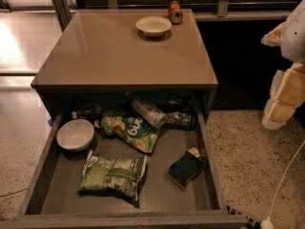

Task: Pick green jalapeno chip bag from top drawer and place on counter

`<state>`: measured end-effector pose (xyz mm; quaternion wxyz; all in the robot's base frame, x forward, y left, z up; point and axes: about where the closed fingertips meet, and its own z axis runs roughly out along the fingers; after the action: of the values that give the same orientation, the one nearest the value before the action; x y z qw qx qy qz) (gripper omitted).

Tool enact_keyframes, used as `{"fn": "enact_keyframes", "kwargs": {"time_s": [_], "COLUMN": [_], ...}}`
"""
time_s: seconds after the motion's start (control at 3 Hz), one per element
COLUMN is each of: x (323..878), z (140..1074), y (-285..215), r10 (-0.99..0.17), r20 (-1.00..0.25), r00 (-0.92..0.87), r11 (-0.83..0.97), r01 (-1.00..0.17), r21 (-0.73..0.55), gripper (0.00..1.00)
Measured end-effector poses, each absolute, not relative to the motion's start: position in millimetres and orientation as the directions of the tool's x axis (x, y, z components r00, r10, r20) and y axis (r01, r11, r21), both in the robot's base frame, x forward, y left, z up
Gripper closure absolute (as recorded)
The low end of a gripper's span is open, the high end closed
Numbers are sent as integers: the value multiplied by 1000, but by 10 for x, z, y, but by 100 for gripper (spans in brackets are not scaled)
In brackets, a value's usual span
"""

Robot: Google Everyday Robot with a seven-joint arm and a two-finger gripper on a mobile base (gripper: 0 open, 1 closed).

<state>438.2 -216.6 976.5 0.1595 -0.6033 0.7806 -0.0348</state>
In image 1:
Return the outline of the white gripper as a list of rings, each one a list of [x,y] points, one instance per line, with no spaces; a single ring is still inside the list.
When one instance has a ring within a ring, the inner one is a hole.
[[[269,47],[281,45],[282,56],[296,62],[287,71],[276,71],[264,109],[262,125],[277,130],[305,102],[305,65],[301,64],[305,62],[305,0],[297,5],[285,23],[265,34],[261,43]]]

